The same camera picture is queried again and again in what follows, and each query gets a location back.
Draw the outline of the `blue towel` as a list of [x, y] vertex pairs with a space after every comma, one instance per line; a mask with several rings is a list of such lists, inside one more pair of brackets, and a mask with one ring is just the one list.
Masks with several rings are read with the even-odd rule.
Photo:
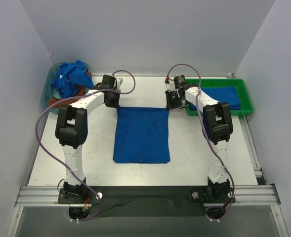
[[[241, 101], [238, 98], [237, 90], [233, 86], [229, 87], [211, 87], [202, 88], [198, 96], [198, 108], [202, 112], [206, 105], [216, 105], [218, 102], [227, 102], [231, 110], [239, 110], [241, 108]], [[198, 87], [191, 87], [185, 91], [186, 101], [193, 104], [196, 109], [196, 97], [199, 90]]]
[[164, 108], [120, 107], [114, 141], [115, 163], [170, 162], [168, 116]]

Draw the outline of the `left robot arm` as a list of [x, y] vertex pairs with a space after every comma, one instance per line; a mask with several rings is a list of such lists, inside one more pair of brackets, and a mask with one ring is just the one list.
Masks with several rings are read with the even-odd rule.
[[83, 171], [83, 144], [88, 137], [88, 115], [105, 105], [118, 108], [123, 80], [104, 75], [102, 82], [88, 91], [86, 97], [59, 108], [55, 136], [62, 147], [66, 164], [64, 192], [76, 197], [87, 195]]

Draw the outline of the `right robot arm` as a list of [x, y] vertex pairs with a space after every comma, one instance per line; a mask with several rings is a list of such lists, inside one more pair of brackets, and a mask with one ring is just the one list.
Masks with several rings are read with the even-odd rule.
[[198, 87], [166, 90], [166, 109], [179, 108], [184, 102], [195, 104], [203, 135], [213, 153], [208, 182], [214, 185], [229, 184], [230, 175], [226, 167], [227, 149], [233, 123], [230, 106], [219, 102]]

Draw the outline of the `pile of blue towels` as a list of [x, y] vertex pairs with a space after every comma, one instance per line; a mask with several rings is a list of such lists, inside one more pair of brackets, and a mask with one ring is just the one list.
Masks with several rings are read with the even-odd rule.
[[62, 63], [57, 70], [51, 86], [58, 90], [61, 98], [73, 97], [79, 92], [79, 86], [84, 89], [94, 87], [86, 64], [80, 60], [75, 63]]

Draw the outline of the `teal plastic basket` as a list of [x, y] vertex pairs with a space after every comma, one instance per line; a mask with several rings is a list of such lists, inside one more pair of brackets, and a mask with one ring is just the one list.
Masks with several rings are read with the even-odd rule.
[[[61, 67], [61, 64], [62, 63], [58, 63], [49, 69], [47, 79], [46, 79], [46, 82], [44, 85], [44, 89], [42, 92], [42, 97], [41, 97], [41, 104], [42, 104], [43, 108], [45, 108], [45, 109], [48, 106], [50, 106], [51, 104], [62, 99], [59, 95], [58, 90], [52, 88], [52, 86], [51, 86], [51, 83], [52, 83], [53, 79], [55, 78], [57, 70]], [[90, 66], [88, 64], [86, 64], [86, 67], [88, 68], [87, 74], [89, 74], [92, 77], [92, 75], [90, 73]], [[86, 92], [89, 88], [84, 89], [84, 87], [79, 86], [79, 89], [80, 89], [79, 92], [75, 96], [81, 96], [81, 95], [86, 94]]]

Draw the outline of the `green plastic tray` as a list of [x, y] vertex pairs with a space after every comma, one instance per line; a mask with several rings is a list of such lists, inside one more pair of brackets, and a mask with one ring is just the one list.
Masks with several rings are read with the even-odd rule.
[[253, 105], [247, 87], [242, 79], [203, 79], [201, 86], [202, 88], [235, 87], [238, 98], [241, 101], [241, 108], [239, 110], [231, 110], [231, 115], [248, 116], [253, 113]]

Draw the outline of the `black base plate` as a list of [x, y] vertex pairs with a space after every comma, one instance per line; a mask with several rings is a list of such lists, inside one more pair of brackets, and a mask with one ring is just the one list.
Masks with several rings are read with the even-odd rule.
[[97, 217], [221, 217], [235, 202], [233, 188], [208, 186], [95, 187], [73, 195], [60, 190], [58, 204], [68, 204], [72, 218]]

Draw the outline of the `aluminium frame rail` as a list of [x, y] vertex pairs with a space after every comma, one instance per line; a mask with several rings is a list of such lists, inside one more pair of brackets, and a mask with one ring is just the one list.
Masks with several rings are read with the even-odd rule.
[[[158, 186], [137, 186], [140, 193], [132, 191], [132, 187], [103, 187], [102, 200], [114, 195], [124, 196], [133, 194], [138, 197], [159, 197]], [[162, 196], [184, 196], [190, 197], [188, 187], [180, 186], [173, 188], [167, 186]], [[54, 186], [25, 186], [21, 187], [15, 202], [15, 206], [57, 206], [60, 194]], [[237, 185], [235, 187], [236, 205], [280, 205], [281, 201], [274, 185]]]

